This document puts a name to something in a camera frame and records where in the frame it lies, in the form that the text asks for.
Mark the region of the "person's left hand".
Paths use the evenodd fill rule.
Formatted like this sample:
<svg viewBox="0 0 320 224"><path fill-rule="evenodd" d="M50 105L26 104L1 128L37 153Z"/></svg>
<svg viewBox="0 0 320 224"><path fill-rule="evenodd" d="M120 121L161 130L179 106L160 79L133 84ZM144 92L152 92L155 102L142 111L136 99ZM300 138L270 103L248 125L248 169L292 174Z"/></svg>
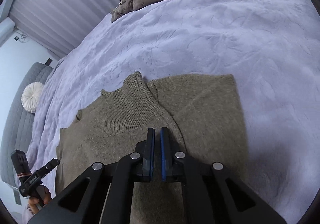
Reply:
<svg viewBox="0 0 320 224"><path fill-rule="evenodd" d="M49 189L46 186L41 186L43 192L44 192L44 197L43 197L43 203L44 205L47 205L51 200L51 193ZM36 197L29 197L28 199L28 209L31 213L37 214L40 210L37 205L39 205L39 199Z"/></svg>

